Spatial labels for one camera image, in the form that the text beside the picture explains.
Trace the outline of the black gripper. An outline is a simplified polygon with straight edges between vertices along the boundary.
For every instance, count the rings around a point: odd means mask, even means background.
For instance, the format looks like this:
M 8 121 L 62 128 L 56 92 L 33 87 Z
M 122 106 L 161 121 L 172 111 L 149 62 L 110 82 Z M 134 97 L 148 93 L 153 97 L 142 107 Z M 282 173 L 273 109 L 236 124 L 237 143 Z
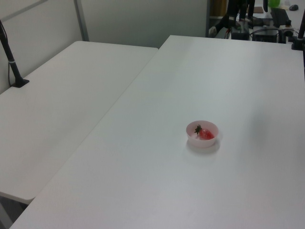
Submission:
M 244 20 L 246 16 L 246 5 L 248 5 L 247 18 L 252 19 L 254 13 L 254 0 L 239 0 L 240 20 Z

